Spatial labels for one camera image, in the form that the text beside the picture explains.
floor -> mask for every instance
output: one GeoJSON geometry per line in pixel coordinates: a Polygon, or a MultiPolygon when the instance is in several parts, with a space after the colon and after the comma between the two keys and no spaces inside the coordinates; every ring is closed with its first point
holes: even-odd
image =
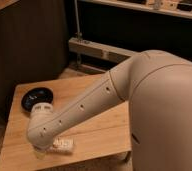
{"type": "MultiPolygon", "coordinates": [[[[74,69],[66,68],[59,79],[87,75],[74,69]]],[[[0,125],[0,149],[4,138],[5,127],[0,125]]],[[[125,153],[114,156],[83,161],[67,166],[44,169],[43,171],[132,171],[131,161],[124,163],[125,153]]]]}

dark wall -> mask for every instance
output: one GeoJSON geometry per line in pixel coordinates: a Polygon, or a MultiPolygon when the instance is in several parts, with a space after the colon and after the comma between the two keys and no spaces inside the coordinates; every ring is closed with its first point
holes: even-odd
{"type": "MultiPolygon", "coordinates": [[[[190,19],[86,2],[80,2],[79,7],[84,39],[134,51],[165,50],[192,61],[190,19]]],[[[72,36],[76,31],[74,18],[67,17],[72,36]]]]}
{"type": "Polygon", "coordinates": [[[0,11],[0,118],[7,119],[15,85],[59,75],[67,40],[64,1],[20,0],[0,11]]]}

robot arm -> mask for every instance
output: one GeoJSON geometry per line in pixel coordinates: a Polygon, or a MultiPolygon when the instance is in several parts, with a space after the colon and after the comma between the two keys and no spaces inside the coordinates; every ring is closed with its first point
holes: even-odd
{"type": "MultiPolygon", "coordinates": [[[[166,140],[166,138],[163,138],[162,133],[166,132],[168,128],[171,130],[172,126],[176,126],[176,123],[175,125],[166,124],[174,119],[173,117],[168,118],[168,116],[171,116],[170,114],[175,114],[175,120],[176,118],[179,120],[185,118],[183,114],[187,111],[183,111],[185,108],[182,106],[184,104],[183,101],[185,101],[184,98],[169,98],[169,96],[171,93],[175,95],[182,94],[189,89],[192,90],[191,62],[163,51],[151,50],[137,53],[132,58],[105,73],[100,80],[60,111],[52,114],[51,105],[36,104],[32,109],[27,137],[35,148],[46,150],[52,145],[56,135],[113,106],[129,100],[130,106],[132,103],[132,108],[129,110],[130,114],[132,113],[131,140],[133,144],[133,162],[136,170],[165,171],[161,169],[162,167],[159,168],[158,166],[165,166],[169,161],[175,162],[176,165],[176,160],[180,162],[178,166],[176,165],[179,168],[183,165],[182,160],[178,159],[179,157],[176,158],[170,152],[163,151],[164,148],[178,147],[178,144],[183,145],[184,143],[176,140],[174,144],[171,144],[171,140],[168,138],[172,138],[170,136],[175,134],[171,132],[168,137],[166,136],[166,140]],[[40,110],[43,105],[48,109],[46,112],[40,110]],[[164,124],[163,127],[154,127],[154,124],[157,126],[158,123],[164,124]],[[150,163],[154,165],[153,162],[155,160],[157,162],[160,161],[160,164],[151,167],[150,163]]],[[[185,123],[182,124],[181,128],[178,129],[178,133],[182,129],[187,129],[185,123]]],[[[192,148],[187,150],[188,155],[189,153],[192,154],[192,148]]],[[[186,168],[187,170],[192,170],[192,163],[185,166],[185,169],[184,167],[181,168],[182,171],[186,168]]],[[[171,171],[172,169],[170,169],[170,166],[166,167],[166,171],[171,171]]]]}

small hole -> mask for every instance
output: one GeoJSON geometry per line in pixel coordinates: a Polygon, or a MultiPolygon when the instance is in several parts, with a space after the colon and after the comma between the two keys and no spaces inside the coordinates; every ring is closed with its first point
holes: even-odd
{"type": "Polygon", "coordinates": [[[62,121],[61,120],[59,120],[59,125],[62,125],[62,121]]]}
{"type": "Polygon", "coordinates": [[[110,93],[110,88],[106,87],[106,91],[107,91],[107,93],[110,93]]]}
{"type": "Polygon", "coordinates": [[[83,106],[83,105],[80,105],[80,109],[84,111],[84,106],[83,106]]]}

metal shelf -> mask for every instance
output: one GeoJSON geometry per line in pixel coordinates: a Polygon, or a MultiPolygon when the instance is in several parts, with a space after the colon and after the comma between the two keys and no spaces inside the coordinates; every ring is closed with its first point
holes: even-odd
{"type": "Polygon", "coordinates": [[[117,0],[79,0],[79,1],[192,19],[192,13],[190,12],[185,12],[180,10],[172,11],[172,10],[161,9],[161,8],[154,9],[153,6],[150,7],[150,6],[130,3],[130,2],[123,2],[123,1],[117,1],[117,0]]]}

